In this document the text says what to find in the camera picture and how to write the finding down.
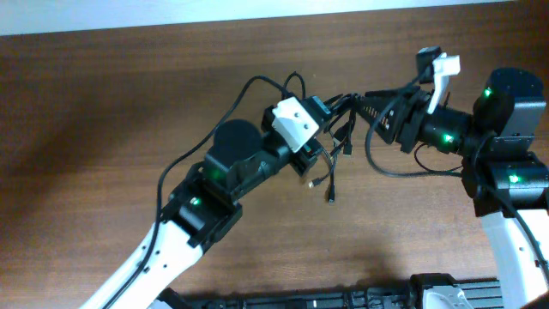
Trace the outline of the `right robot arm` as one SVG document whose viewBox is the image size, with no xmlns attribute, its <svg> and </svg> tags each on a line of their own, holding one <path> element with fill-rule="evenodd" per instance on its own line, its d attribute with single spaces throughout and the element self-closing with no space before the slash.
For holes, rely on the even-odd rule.
<svg viewBox="0 0 549 309">
<path fill-rule="evenodd" d="M 461 156 L 457 173 L 482 220 L 498 266 L 504 307 L 531 306 L 548 293 L 548 167 L 530 151 L 546 109 L 534 74 L 500 68 L 471 113 L 439 104 L 456 70 L 426 70 L 411 85 L 358 99 L 370 129 L 409 153 L 429 145 Z"/>
</svg>

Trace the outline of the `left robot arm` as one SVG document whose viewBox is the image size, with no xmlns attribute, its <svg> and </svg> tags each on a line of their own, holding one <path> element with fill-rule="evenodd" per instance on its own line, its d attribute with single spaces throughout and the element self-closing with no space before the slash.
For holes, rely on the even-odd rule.
<svg viewBox="0 0 549 309">
<path fill-rule="evenodd" d="M 84 307 L 151 305 L 241 218 L 241 197 L 287 165 L 304 175 L 316 163 L 316 136 L 334 114 L 316 96 L 290 97 L 268 107 L 260 127 L 243 119 L 222 124 L 204 159 L 172 190 L 160 221 Z"/>
</svg>

